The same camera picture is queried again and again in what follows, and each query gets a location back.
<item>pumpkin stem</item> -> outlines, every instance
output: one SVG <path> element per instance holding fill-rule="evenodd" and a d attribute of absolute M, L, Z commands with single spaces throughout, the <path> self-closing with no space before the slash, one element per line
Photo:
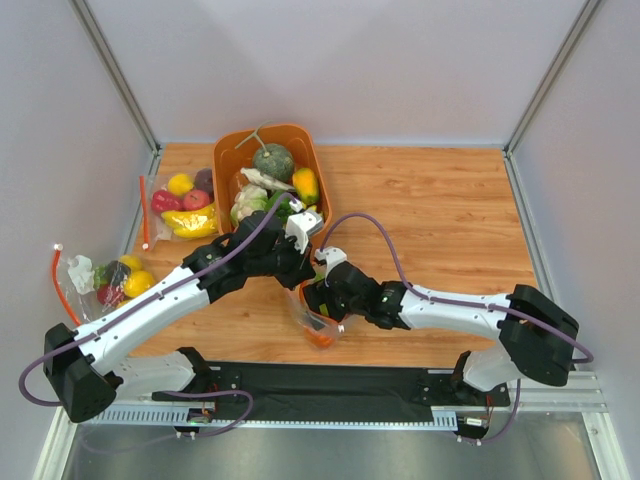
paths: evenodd
<path fill-rule="evenodd" d="M 262 141 L 262 139 L 260 138 L 260 136 L 258 135 L 258 130 L 260 130 L 262 127 L 264 127 L 267 123 L 269 123 L 269 121 L 267 122 L 263 122 L 260 125 L 258 125 L 255 130 L 253 132 L 251 132 L 249 134 L 249 136 L 247 138 L 245 138 L 244 140 L 242 140 L 238 145 L 236 145 L 236 149 L 240 148 L 242 145 L 244 145 L 245 143 L 247 143 L 247 141 L 250 138 L 255 138 L 256 140 L 258 140 L 258 142 L 260 142 L 260 145 L 262 145 L 262 148 L 264 149 L 264 153 L 262 154 L 263 157 L 268 157 L 271 154 L 269 153 L 269 150 L 267 150 L 267 146 L 264 144 L 264 142 Z"/>

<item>lemon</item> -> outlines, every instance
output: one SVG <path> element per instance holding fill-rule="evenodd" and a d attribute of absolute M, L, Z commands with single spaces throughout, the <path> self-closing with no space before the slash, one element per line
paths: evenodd
<path fill-rule="evenodd" d="M 194 187 L 193 180 L 191 180 L 191 177 L 186 173 L 174 175 L 169 179 L 169 183 L 167 183 L 167 190 L 178 197 L 186 195 L 193 190 Z"/>
<path fill-rule="evenodd" d="M 122 255 L 118 261 L 120 263 L 124 263 L 127 267 L 131 269 L 132 272 L 137 270 L 142 270 L 142 260 L 140 260 L 135 255 Z"/>
<path fill-rule="evenodd" d="M 131 275 L 124 282 L 124 294 L 130 298 L 142 295 L 155 285 L 156 281 L 149 272 L 138 270 L 131 272 Z"/>

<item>white wall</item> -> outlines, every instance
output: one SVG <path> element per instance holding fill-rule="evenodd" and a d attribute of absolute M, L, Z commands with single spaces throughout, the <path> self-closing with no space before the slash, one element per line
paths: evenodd
<path fill-rule="evenodd" d="M 45 331 L 68 321 L 49 278 L 54 242 L 111 256 L 150 154 L 66 1 L 0 16 L 0 475 L 31 478 L 53 415 L 18 393 Z M 52 399 L 41 370 L 34 392 Z"/>
<path fill-rule="evenodd" d="M 640 478 L 640 4 L 603 2 L 516 162 L 560 302 Z"/>
<path fill-rule="evenodd" d="M 161 140 L 504 144 L 583 0 L 90 0 Z"/>

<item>gray floor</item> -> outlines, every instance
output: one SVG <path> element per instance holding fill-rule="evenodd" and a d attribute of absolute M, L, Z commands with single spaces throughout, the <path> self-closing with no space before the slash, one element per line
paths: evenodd
<path fill-rule="evenodd" d="M 504 418 L 494 415 L 496 427 Z M 100 426 L 86 441 L 115 449 L 167 433 L 167 427 Z M 64 479 L 600 478 L 579 414 L 521 413 L 507 436 L 482 447 L 442 432 L 271 428 L 169 440 L 119 455 L 91 454 L 77 443 Z"/>

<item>wooden tabletop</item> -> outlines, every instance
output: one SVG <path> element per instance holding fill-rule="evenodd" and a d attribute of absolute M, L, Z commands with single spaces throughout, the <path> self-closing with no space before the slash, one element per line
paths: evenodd
<path fill-rule="evenodd" d="M 211 166 L 212 151 L 211 144 L 170 144 L 159 173 Z M 535 285 L 499 150 L 318 146 L 317 154 L 334 220 L 350 212 L 375 216 L 413 283 L 487 294 Z M 139 235 L 136 252 L 160 279 L 207 240 L 161 241 L 144 254 L 141 243 Z M 378 281 L 398 279 L 383 238 L 365 220 L 345 222 L 329 244 Z M 437 329 L 385 331 L 362 320 L 332 348 L 318 351 L 292 319 L 279 284 L 255 278 L 175 322 L 135 354 L 192 346 L 208 360 L 451 367 L 461 352 L 491 344 Z"/>

